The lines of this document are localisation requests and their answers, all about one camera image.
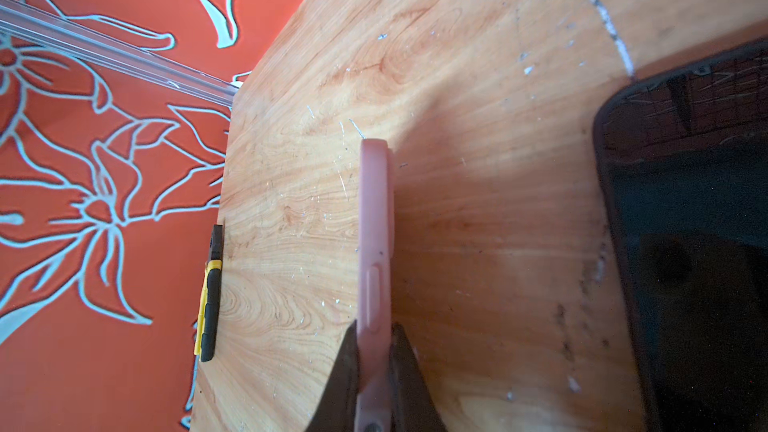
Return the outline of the pink phone case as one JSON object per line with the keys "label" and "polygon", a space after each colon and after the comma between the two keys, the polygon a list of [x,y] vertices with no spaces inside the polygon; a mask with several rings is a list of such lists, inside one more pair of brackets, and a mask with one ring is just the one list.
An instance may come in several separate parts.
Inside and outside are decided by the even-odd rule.
{"label": "pink phone case", "polygon": [[391,258],[394,254],[392,152],[382,139],[361,142],[356,431],[392,429],[388,379],[392,340]]}

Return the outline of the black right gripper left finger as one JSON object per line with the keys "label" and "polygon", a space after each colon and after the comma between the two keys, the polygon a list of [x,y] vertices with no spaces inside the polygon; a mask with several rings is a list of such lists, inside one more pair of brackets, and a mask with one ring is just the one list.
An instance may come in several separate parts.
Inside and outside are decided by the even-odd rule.
{"label": "black right gripper left finger", "polygon": [[306,432],[350,432],[355,430],[359,390],[357,322],[345,331],[332,370]]}

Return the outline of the yellow black pliers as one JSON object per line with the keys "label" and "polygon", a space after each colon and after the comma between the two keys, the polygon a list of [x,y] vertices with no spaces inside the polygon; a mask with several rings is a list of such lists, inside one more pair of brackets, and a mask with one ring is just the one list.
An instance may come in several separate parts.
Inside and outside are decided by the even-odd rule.
{"label": "yellow black pliers", "polygon": [[209,254],[200,295],[194,347],[194,353],[200,362],[210,361],[215,354],[221,304],[223,245],[223,226],[215,224],[211,233]]}

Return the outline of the black phone case with holes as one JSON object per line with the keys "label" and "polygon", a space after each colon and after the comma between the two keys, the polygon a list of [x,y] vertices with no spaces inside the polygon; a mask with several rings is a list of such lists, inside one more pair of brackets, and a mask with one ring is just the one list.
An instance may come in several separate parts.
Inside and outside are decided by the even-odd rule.
{"label": "black phone case with holes", "polygon": [[767,427],[767,43],[623,88],[593,123],[651,431]]}

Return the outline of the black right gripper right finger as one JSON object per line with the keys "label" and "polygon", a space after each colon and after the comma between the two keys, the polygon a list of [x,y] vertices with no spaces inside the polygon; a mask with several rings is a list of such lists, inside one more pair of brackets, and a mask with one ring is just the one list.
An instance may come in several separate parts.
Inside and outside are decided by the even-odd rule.
{"label": "black right gripper right finger", "polygon": [[394,431],[440,431],[447,428],[430,395],[404,327],[395,323],[388,365]]}

